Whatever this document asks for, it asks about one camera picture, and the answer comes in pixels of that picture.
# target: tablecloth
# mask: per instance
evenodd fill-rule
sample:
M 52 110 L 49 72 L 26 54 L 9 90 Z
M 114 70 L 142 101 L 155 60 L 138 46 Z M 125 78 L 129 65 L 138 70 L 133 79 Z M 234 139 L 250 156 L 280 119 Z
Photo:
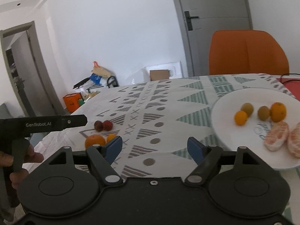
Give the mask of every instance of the tablecloth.
M 85 127 L 48 134 L 36 147 L 45 158 L 62 146 L 84 150 L 87 136 L 97 134 L 96 120 L 110 120 L 114 127 L 102 135 L 122 137 L 123 149 L 112 167 L 126 177 L 182 177 L 196 164 L 187 152 L 187 139 L 195 137 L 205 145 L 222 146 L 216 138 L 210 110 L 218 98 L 243 88 L 267 88 L 292 93 L 268 74 L 201 76 L 160 80 L 103 89 L 73 114 L 85 114 Z M 38 164 L 25 164 L 30 172 Z M 291 188 L 283 215 L 300 224 L 300 169 L 281 171 Z

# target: orange chair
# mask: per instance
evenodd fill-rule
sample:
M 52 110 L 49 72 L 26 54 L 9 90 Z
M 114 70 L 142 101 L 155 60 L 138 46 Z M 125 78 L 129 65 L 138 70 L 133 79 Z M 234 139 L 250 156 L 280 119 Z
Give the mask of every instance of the orange chair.
M 228 30 L 214 33 L 209 73 L 289 73 L 289 62 L 277 41 L 265 31 Z

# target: gray door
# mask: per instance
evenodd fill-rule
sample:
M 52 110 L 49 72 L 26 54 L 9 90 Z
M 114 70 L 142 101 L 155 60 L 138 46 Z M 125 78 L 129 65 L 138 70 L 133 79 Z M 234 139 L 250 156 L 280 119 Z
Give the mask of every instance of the gray door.
M 209 74 L 209 48 L 212 35 L 218 30 L 248 30 L 249 15 L 245 0 L 180 0 L 181 9 L 190 13 L 188 41 L 195 76 Z
M 11 45 L 11 50 L 16 70 L 24 85 L 24 92 L 35 115 L 56 115 L 40 81 L 26 32 Z

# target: cardboard box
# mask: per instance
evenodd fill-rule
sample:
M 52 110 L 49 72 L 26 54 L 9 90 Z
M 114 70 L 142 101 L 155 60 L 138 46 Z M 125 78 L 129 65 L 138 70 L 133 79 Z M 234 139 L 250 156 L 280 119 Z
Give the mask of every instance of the cardboard box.
M 150 79 L 151 81 L 156 80 L 168 80 L 169 79 L 168 70 L 150 70 Z

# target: red fruit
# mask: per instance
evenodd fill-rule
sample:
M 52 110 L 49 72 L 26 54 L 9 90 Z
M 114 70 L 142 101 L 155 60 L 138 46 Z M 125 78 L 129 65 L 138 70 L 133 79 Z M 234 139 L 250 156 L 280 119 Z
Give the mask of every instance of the red fruit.
M 105 121 L 103 122 L 103 128 L 104 128 L 104 130 L 106 130 L 106 131 L 110 131 L 110 130 L 112 130 L 112 128 L 113 128 L 113 123 L 112 123 L 111 121 L 105 120 Z
M 96 131 L 101 132 L 103 130 L 103 123 L 101 121 L 96 121 L 94 123 L 94 128 Z

